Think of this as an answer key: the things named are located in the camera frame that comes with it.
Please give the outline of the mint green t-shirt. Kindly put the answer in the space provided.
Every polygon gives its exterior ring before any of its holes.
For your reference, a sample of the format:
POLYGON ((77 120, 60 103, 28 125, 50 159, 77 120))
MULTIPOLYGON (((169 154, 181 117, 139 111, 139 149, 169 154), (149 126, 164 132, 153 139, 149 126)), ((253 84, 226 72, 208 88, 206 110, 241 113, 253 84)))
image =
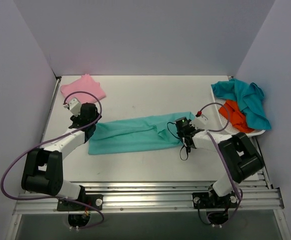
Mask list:
POLYGON ((88 154, 96 156, 178 147, 182 143, 176 139, 177 129, 167 127, 167 124, 183 117, 195 118, 188 111, 97 123, 89 139, 88 154))

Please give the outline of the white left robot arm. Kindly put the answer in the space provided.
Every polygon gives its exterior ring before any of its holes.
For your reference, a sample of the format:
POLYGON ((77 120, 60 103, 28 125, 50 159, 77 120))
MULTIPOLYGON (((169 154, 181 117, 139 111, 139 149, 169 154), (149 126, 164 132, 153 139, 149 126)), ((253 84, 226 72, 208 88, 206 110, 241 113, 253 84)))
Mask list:
POLYGON ((86 205, 84 188, 64 180, 63 160, 77 147, 85 144, 94 134, 101 118, 93 103, 79 104, 78 114, 70 118, 72 124, 66 137, 54 140, 45 147, 31 150, 27 156, 21 179, 21 187, 28 192, 68 199, 75 210, 86 205))

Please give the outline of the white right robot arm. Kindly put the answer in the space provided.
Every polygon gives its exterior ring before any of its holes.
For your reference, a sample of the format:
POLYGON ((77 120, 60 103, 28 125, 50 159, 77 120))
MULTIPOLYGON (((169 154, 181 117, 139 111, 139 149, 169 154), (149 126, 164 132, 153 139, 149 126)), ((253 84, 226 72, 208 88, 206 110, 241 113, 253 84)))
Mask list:
POLYGON ((187 153, 191 149, 204 149, 217 152, 220 157, 225 173, 212 185, 207 200, 217 207, 232 192, 241 200, 243 194, 239 190, 239 184, 260 171, 265 162, 245 133, 231 135, 205 130, 202 120, 202 117, 193 120, 181 117, 175 120, 174 124, 176 134, 187 153))

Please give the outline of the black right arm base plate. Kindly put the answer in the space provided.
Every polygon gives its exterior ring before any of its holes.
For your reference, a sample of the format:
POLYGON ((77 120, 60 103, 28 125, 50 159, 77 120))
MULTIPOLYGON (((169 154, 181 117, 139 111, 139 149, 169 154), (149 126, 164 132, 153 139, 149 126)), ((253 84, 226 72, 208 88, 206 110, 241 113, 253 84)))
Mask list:
POLYGON ((195 209, 226 209, 238 206, 238 200, 233 192, 225 196, 218 196, 214 191, 192 193, 195 209))

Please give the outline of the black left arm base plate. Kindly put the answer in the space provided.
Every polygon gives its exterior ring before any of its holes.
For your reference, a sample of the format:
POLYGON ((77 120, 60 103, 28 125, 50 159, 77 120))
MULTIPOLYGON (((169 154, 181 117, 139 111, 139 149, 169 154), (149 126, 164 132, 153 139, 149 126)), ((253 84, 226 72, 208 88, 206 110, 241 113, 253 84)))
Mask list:
MULTIPOLYGON (((103 195, 102 194, 85 194, 83 193, 81 196, 76 199, 77 202, 92 206, 97 210, 102 210, 103 208, 103 195)), ((56 210, 58 212, 78 212, 78 211, 86 211, 90 208, 74 203, 72 201, 68 201, 65 199, 60 199, 57 204, 56 210)))

